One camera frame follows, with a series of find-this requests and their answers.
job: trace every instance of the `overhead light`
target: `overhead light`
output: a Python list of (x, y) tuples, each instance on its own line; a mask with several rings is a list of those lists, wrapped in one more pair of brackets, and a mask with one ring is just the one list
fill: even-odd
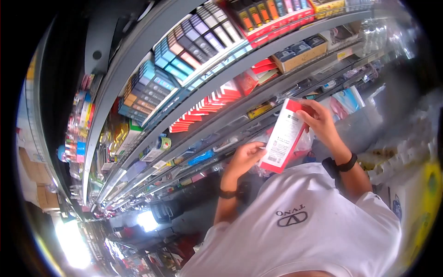
[(59, 222), (55, 226), (55, 232), (60, 246), (72, 267), (85, 269), (91, 264), (91, 256), (82, 239), (76, 220), (71, 220), (64, 224)]
[(137, 224), (142, 226), (145, 232), (150, 232), (158, 227), (151, 211), (146, 211), (137, 216)]

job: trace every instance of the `metal shelf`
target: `metal shelf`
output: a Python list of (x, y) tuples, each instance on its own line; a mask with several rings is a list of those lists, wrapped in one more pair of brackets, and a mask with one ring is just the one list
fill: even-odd
[[(356, 43), (350, 46), (350, 48), (352, 48), (353, 53), (358, 53), (361, 51), (362, 45), (363, 45), (362, 43)], [(332, 63), (337, 59), (337, 53), (341, 51), (342, 50), (334, 51), (326, 56), (323, 56), (315, 61), (312, 61), (307, 65), (304, 65), (301, 68), (293, 69), (290, 72), (287, 72), (282, 76), (279, 76), (278, 78), (270, 81), (268, 84), (263, 85), (263, 87), (253, 91), (247, 97), (241, 99), (240, 101), (230, 106), (227, 106), (222, 111), (206, 116), (205, 121), (194, 123), (193, 125), (191, 125), (190, 130), (188, 132), (171, 134), (170, 137), (172, 140), (172, 145), (176, 146), (175, 147), (173, 146), (165, 154), (160, 155), (152, 162), (152, 164), (155, 164), (160, 160), (168, 161), (175, 158), (176, 156), (181, 155), (196, 141), (203, 139), (208, 135), (220, 130), (221, 129), (220, 126), (224, 126), (226, 122), (231, 122), (235, 120), (236, 118), (239, 117), (239, 115), (245, 114), (245, 112), (248, 109), (257, 106), (266, 100), (269, 100), (274, 95), (291, 89), (299, 81), (302, 81), (310, 77), (311, 73), (314, 72), (315, 70), (321, 69), (324, 66)], [(354, 61), (355, 59), (353, 57), (349, 57), (347, 59), (342, 60), (341, 64), (343, 68), (339, 72), (334, 72), (334, 74), (342, 74), (343, 72), (352, 69), (351, 65)], [(311, 90), (304, 90), (302, 93), (307, 94)], [(249, 126), (252, 126), (253, 124), (257, 123), (258, 122), (257, 119), (258, 118), (248, 122), (243, 127), (247, 129)], [(136, 178), (128, 182), (126, 187), (123, 188), (123, 190), (121, 190), (116, 195), (116, 197), (114, 197), (114, 199), (121, 198), (125, 194), (129, 193), (133, 188), (137, 187), (140, 183), (144, 182), (155, 171), (156, 171), (155, 168), (150, 167), (147, 168), (145, 171), (141, 172)], [(160, 176), (154, 178), (152, 180), (152, 183), (159, 180)]]
[(35, 51), (36, 54), (35, 54), (34, 81), (32, 83), (28, 83), (28, 81), (26, 81), (25, 83), (28, 119), (35, 147), (39, 153), (41, 161), (45, 163), (46, 171), (53, 180), (54, 184), (57, 186), (58, 193), (64, 199), (70, 211), (74, 212), (76, 217), (83, 221), (84, 220), (82, 216), (83, 212), (81, 211), (81, 209), (79, 209), (78, 205), (75, 206), (72, 204), (71, 199), (69, 197), (70, 195), (69, 187), (67, 186), (63, 178), (60, 179), (58, 177), (58, 174), (54, 168), (54, 164), (52, 161), (53, 156), (49, 153), (42, 125), (42, 114), (40, 107), (40, 77), (41, 77), (42, 61), (44, 58), (47, 39), (51, 29), (52, 29), (52, 24), (48, 27), (48, 30), (43, 35)]
[(312, 35), (318, 34), (324, 30), (343, 25), (346, 23), (354, 22), (356, 20), (362, 20), (366, 18), (371, 18), (373, 11), (361, 11), (345, 14), (342, 16), (337, 16), (334, 18), (321, 20), (314, 23), (306, 28), (300, 29), (293, 33), (287, 34), (282, 38), (279, 38), (261, 48), (254, 49), (253, 52), (246, 55), (244, 58), (237, 62), (232, 63), (231, 66), (224, 68), (224, 70), (219, 73), (216, 77), (209, 80), (201, 88), (191, 94), (186, 100), (184, 100), (175, 110), (173, 110), (169, 115), (167, 115), (146, 137), (145, 139), (134, 149), (131, 155), (127, 158), (126, 162), (122, 165), (123, 168), (129, 166), (133, 160), (138, 157), (151, 142), (155, 141), (158, 135), (174, 123), (177, 118), (182, 116), (185, 112), (191, 109), (195, 103), (198, 103), (204, 97), (208, 96), (213, 92), (214, 88), (222, 86), (228, 80), (233, 79), (235, 76), (244, 72), (251, 66), (261, 61), (272, 54), (284, 49), (285, 47), (292, 45), (300, 40), (308, 38)]
[(86, 205), (87, 187), (92, 158), (111, 107), (140, 61), (164, 34), (175, 25), (174, 18), (183, 18), (204, 0), (164, 0), (158, 3), (134, 28), (122, 43), (110, 64), (95, 100), (95, 115), (86, 140), (83, 170), (83, 203)]
[[(262, 134), (264, 131), (268, 130), (271, 126), (273, 126), (275, 124), (275, 122), (277, 121), (277, 117), (269, 117), (268, 120), (266, 121), (264, 127), (260, 128), (259, 130), (257, 130), (256, 132), (250, 134), (249, 136), (243, 138), (242, 140), (236, 142), (235, 144), (231, 145), (230, 147), (224, 149), (223, 151), (220, 151), (218, 153), (216, 153), (213, 157), (209, 158), (208, 160), (211, 161), (215, 158), (221, 157), (223, 155), (228, 154), (229, 152), (234, 151), (235, 149), (237, 149), (237, 147), (239, 147), (240, 145), (243, 145), (245, 141), (249, 141), (250, 139)], [(204, 171), (206, 169), (211, 168), (212, 166), (214, 166), (214, 164), (218, 164), (222, 161), (224, 161), (225, 159), (221, 159), (221, 160), (215, 160), (213, 162), (210, 162), (209, 164), (207, 163), (201, 163), (201, 164), (197, 164), (196, 166), (191, 166), (189, 168), (186, 168), (183, 172), (179, 173), (177, 175), (177, 177), (175, 177), (173, 180), (170, 180), (168, 182), (166, 182), (165, 184), (156, 187), (155, 189), (152, 189), (150, 191), (148, 191), (147, 193), (154, 193), (156, 191), (159, 191), (163, 188), (166, 188), (168, 186), (171, 186), (174, 184), (174, 182), (176, 182), (177, 180), (180, 179), (187, 179), (195, 174), (197, 174), (198, 172)], [(143, 187), (141, 187), (140, 189), (138, 189), (136, 192), (143, 190), (145, 187), (147, 187), (148, 185), (144, 185)]]

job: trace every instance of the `cardboard box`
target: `cardboard box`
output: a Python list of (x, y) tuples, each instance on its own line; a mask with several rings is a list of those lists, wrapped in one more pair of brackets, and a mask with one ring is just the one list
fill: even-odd
[(59, 209), (58, 194), (50, 193), (45, 186), (37, 186), (37, 198), (42, 210)]
[(29, 159), (25, 148), (19, 147), (20, 159), (25, 168), (26, 174), (31, 181), (36, 183), (50, 184), (52, 179), (46, 171), (44, 163), (36, 163)]
[(293, 57), (290, 60), (287, 60), (285, 62), (281, 62), (275, 55), (272, 55), (272, 58), (273, 58), (274, 62), (276, 63), (276, 65), (278, 66), (278, 68), (280, 69), (280, 71), (283, 73), (286, 73), (286, 72), (290, 71), (291, 69), (296, 68), (296, 67), (304, 64), (305, 62), (312, 60), (315, 57), (325, 54), (326, 50), (327, 50), (328, 43), (325, 38), (324, 38), (324, 40), (325, 40), (324, 43), (322, 43), (312, 49), (309, 49), (299, 55), (296, 55), (295, 57)]

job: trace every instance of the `black watch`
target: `black watch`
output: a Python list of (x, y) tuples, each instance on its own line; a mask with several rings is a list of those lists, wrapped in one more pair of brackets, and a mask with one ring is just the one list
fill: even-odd
[(224, 199), (231, 199), (237, 196), (237, 191), (222, 191), (221, 188), (218, 188), (218, 196)]
[(357, 161), (357, 155), (355, 153), (351, 154), (351, 159), (346, 164), (337, 165), (331, 157), (322, 161), (322, 166), (326, 169), (326, 172), (328, 172), (332, 179), (337, 179), (340, 172), (349, 171), (354, 167), (354, 164)]

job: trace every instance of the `blue item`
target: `blue item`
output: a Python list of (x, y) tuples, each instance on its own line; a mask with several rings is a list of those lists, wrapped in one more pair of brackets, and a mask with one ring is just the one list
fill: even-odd
[(77, 142), (77, 155), (84, 156), (86, 154), (86, 143), (78, 141)]
[(212, 149), (208, 150), (208, 151), (204, 152), (203, 154), (201, 154), (200, 156), (195, 157), (192, 160), (190, 160), (188, 162), (188, 165), (198, 164), (198, 163), (200, 163), (200, 162), (202, 162), (204, 160), (209, 159), (210, 157), (212, 157), (214, 155), (215, 155), (215, 153), (214, 153), (214, 151), (212, 151)]
[(65, 153), (65, 145), (62, 144), (57, 148), (57, 157), (59, 160), (61, 160), (62, 162), (66, 162), (66, 160), (63, 158), (63, 154)]
[(352, 94), (351, 89), (344, 89), (332, 95), (343, 106), (348, 114), (354, 113), (360, 109), (360, 106)]

